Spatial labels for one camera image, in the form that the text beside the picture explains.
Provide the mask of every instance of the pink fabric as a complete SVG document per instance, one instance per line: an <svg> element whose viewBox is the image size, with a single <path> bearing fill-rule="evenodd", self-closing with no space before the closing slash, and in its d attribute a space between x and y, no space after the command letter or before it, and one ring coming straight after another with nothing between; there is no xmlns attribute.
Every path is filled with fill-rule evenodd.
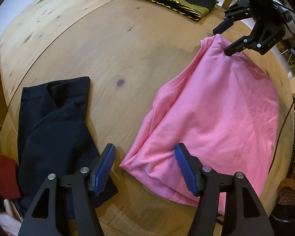
<svg viewBox="0 0 295 236"><path fill-rule="evenodd" d="M222 35L201 41L191 64L161 87L120 167L166 199L197 206L175 159L183 142L218 173L242 171L260 195L276 140L279 100L269 77L244 53L226 56ZM220 194L219 213L225 210Z"/></svg>

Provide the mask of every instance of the red garment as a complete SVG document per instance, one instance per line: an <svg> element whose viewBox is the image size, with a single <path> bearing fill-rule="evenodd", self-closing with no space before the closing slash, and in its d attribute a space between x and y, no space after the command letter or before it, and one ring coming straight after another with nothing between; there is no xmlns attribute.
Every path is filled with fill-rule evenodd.
<svg viewBox="0 0 295 236"><path fill-rule="evenodd" d="M0 198L21 198L16 182L15 160L0 154Z"/></svg>

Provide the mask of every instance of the wooden table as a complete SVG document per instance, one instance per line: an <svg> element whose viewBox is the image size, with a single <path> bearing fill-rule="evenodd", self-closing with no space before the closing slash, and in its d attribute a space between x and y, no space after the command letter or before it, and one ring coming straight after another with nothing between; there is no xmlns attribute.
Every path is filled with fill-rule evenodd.
<svg viewBox="0 0 295 236"><path fill-rule="evenodd" d="M9 74L2 73L9 113L2 128L0 152L17 158L18 113L23 87L89 76L88 128L100 151L107 143L117 147L111 176L119 193L97 208L104 232L107 236L187 235L195 207L177 204L153 194L120 169L119 164L130 149L157 90L192 61L199 50L199 40L211 36L212 29L223 20L223 16L223 10L216 6L208 16L195 23L144 0L110 0L75 21L52 41L48 26L54 22L47 21L44 29L49 35L35 32L35 37L32 39L32 34L29 39L32 39L32 45L36 45L37 54L42 49L35 59L32 49L28 52L22 50L18 55L22 47L9 43L16 49L13 55L17 58L12 58L5 50L6 34L1 40L1 62L13 68L11 74L15 76L13 84L5 84L9 82ZM249 33L250 29L244 23L236 22L223 35L233 42ZM41 43L43 48L39 48L36 42ZM246 50L245 53L269 75L278 90L280 127L292 103L287 74L272 52L264 56L254 51ZM16 66L12 63L7 65L13 59ZM2 72L6 70L5 65L1 64ZM268 214L275 204L277 186L287 173L293 128L291 113L260 196ZM219 235L220 230L221 226L217 225L215 235Z"/></svg>

